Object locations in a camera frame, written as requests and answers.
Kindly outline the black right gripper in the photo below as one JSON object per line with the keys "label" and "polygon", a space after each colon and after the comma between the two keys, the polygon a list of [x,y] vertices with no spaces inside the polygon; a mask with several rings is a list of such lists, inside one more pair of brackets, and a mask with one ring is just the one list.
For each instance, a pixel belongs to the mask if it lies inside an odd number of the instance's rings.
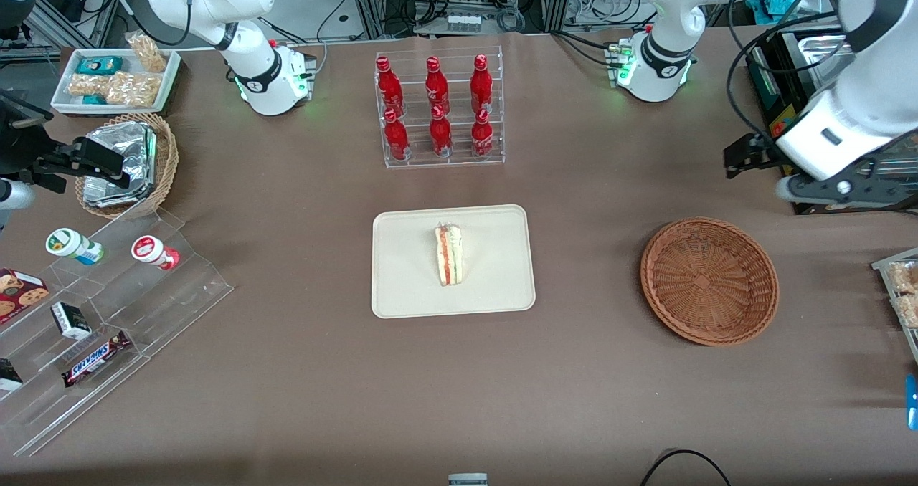
{"label": "black right gripper", "polygon": [[131,182],[123,172],[123,156],[90,138],[75,138],[71,144],[71,161],[44,158],[55,152],[56,142],[48,136],[44,124],[55,116],[12,92],[2,90],[1,104],[1,176],[26,185],[48,190],[65,190],[66,180],[100,178],[126,189]]}

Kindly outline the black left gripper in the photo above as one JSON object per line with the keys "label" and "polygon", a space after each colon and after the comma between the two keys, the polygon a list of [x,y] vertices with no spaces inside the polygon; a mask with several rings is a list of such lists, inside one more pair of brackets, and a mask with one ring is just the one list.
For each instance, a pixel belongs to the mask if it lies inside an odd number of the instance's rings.
{"label": "black left gripper", "polygon": [[[748,133],[722,150],[727,179],[778,166],[781,153],[770,138]],[[807,201],[835,207],[916,209],[917,146],[896,140],[858,159],[833,178],[807,185]]]}

